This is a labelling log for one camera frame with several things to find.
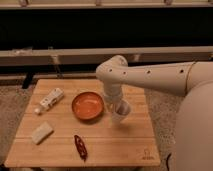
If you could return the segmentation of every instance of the orange bowl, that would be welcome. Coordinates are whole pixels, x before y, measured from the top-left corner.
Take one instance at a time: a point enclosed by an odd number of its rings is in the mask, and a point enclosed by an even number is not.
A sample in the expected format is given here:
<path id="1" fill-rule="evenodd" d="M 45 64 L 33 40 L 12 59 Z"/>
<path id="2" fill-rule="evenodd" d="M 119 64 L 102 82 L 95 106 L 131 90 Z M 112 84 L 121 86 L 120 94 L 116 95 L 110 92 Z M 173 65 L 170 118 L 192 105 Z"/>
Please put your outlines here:
<path id="1" fill-rule="evenodd" d="M 104 102 L 100 95 L 94 92 L 84 92 L 72 101 L 72 111 L 82 120 L 89 120 L 99 116 L 104 109 Z"/>

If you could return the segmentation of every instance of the cup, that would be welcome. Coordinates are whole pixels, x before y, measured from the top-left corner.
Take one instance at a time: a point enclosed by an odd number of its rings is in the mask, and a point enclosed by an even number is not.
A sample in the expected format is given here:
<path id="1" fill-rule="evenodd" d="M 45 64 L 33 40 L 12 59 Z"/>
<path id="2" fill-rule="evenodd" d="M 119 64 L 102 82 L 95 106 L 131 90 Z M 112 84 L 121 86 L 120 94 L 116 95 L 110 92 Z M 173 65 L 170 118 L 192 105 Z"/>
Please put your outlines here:
<path id="1" fill-rule="evenodd" d="M 130 113 L 131 107 L 125 100 L 115 104 L 112 110 L 111 120 L 114 124 L 119 124 Z"/>

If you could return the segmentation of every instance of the floor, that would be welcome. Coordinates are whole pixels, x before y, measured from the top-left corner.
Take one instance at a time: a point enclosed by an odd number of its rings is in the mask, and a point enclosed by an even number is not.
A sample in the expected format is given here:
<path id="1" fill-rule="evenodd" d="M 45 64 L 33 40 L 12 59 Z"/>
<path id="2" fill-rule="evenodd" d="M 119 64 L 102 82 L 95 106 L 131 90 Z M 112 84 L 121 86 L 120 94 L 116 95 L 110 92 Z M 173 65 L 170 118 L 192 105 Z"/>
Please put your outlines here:
<path id="1" fill-rule="evenodd" d="M 28 89 L 23 90 L 21 88 L 22 81 L 23 80 L 0 80 L 0 164 L 3 163 L 6 158 L 36 83 L 35 80 L 34 84 L 30 85 Z M 160 153 L 161 165 L 159 167 L 114 168 L 113 170 L 167 171 L 165 159 L 171 152 L 176 114 L 182 98 L 151 90 L 146 90 L 145 92 Z M 86 170 L 103 171 L 112 170 L 112 168 L 88 168 Z"/>

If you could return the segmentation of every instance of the red chili pepper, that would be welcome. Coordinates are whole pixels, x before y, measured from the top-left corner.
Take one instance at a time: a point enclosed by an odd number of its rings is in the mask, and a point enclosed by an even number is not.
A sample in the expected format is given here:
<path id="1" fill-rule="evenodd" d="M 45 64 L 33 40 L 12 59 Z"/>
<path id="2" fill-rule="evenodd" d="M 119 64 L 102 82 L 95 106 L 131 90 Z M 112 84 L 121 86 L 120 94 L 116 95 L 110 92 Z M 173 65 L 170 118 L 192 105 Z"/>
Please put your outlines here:
<path id="1" fill-rule="evenodd" d="M 75 135 L 74 138 L 75 138 L 75 146 L 76 146 L 76 148 L 78 150 L 78 153 L 79 153 L 80 157 L 84 161 L 86 161 L 86 159 L 87 159 L 87 149 L 86 149 L 86 147 L 84 145 L 83 140 L 78 135 Z"/>

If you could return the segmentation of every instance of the wooden table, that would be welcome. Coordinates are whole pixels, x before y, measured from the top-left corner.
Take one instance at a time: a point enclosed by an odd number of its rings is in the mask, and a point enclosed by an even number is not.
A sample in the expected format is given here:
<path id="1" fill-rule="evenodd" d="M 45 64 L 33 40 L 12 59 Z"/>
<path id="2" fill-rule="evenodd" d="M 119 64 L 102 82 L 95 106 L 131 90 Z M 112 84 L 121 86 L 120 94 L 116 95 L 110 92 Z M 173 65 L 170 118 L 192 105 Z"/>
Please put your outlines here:
<path id="1" fill-rule="evenodd" d="M 61 88 L 65 97 L 41 116 L 34 114 L 39 101 L 54 88 Z M 157 166 L 159 154 L 148 113 L 144 90 L 123 86 L 124 99 L 131 105 L 131 114 L 118 126 L 111 123 L 105 112 L 93 124 L 80 122 L 73 115 L 71 103 L 80 92 L 101 94 L 97 80 L 39 80 L 25 111 L 14 142 L 6 159 L 7 167 L 98 167 L 98 166 Z M 40 145 L 30 135 L 47 121 L 55 132 Z M 86 162 L 80 159 L 74 135 L 82 137 L 88 150 Z"/>

